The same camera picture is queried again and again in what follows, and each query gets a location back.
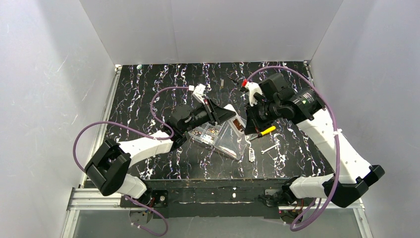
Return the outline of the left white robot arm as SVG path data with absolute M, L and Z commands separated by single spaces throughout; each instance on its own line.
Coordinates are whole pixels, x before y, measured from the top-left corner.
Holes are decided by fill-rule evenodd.
M 188 132 L 203 124 L 222 124 L 236 115 L 232 105 L 222 108 L 210 99 L 204 99 L 196 108 L 177 105 L 167 120 L 168 127 L 152 135 L 120 143 L 105 140 L 84 171 L 103 196 L 120 193 L 140 198 L 147 186 L 139 177 L 128 173 L 134 164 L 178 149 L 186 142 Z

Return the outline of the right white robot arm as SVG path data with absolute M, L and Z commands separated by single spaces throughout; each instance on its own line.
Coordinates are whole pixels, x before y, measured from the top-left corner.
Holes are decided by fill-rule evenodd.
M 307 87 L 295 92 L 283 75 L 277 73 L 259 83 L 244 81 L 241 90 L 249 97 L 245 106 L 245 134 L 261 133 L 276 120 L 286 119 L 309 137 L 334 169 L 325 176 L 289 179 L 268 198 L 270 203 L 321 198 L 345 208 L 384 175 L 382 166 L 366 161 L 334 129 L 329 110 L 314 89 Z

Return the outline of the white remote control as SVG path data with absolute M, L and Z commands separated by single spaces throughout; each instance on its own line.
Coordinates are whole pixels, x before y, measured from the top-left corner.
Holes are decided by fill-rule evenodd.
M 235 116 L 229 119 L 227 122 L 238 137 L 244 136 L 246 124 L 243 122 L 242 118 L 238 115 L 237 111 L 234 109 L 234 107 L 231 104 L 226 105 L 224 109 L 233 111 L 235 113 Z

